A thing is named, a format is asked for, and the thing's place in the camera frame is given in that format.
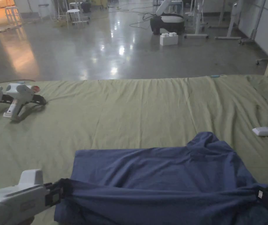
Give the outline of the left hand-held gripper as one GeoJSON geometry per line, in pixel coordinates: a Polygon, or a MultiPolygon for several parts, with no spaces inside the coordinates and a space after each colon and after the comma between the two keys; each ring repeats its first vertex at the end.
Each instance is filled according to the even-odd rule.
{"type": "Polygon", "coordinates": [[[71,190],[71,180],[43,182],[39,169],[25,170],[17,185],[0,189],[0,225],[16,225],[61,202],[63,191],[71,190]]]}

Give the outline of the person's left hand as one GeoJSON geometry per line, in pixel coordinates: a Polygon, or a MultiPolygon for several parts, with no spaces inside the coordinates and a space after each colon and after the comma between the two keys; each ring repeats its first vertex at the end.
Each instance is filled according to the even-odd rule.
{"type": "Polygon", "coordinates": [[[31,225],[34,221],[35,217],[28,218],[22,222],[19,223],[19,225],[31,225]]]}

